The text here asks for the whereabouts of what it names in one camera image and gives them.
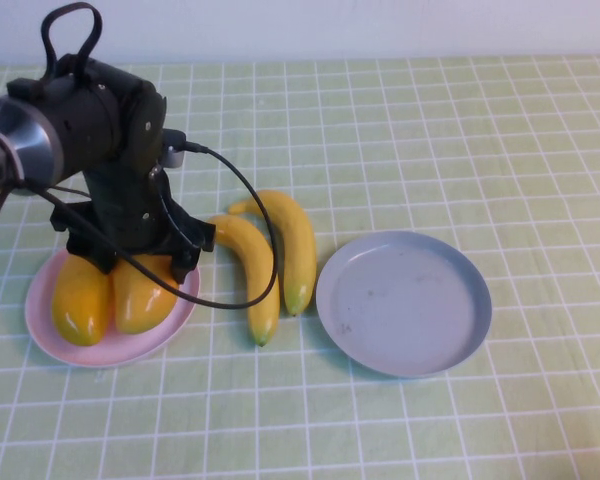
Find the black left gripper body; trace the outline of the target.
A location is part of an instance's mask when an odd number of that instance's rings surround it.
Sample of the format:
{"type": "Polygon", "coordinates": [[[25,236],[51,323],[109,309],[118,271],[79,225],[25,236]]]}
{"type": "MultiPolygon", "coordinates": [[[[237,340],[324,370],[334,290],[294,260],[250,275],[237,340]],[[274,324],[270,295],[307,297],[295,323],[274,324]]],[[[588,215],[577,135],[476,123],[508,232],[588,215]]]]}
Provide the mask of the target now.
{"type": "Polygon", "coordinates": [[[173,255],[191,248],[210,252],[215,227],[191,217],[171,196],[169,177],[153,164],[147,172],[106,163],[84,172],[90,199],[71,203],[117,246],[130,253],[173,255]]]}

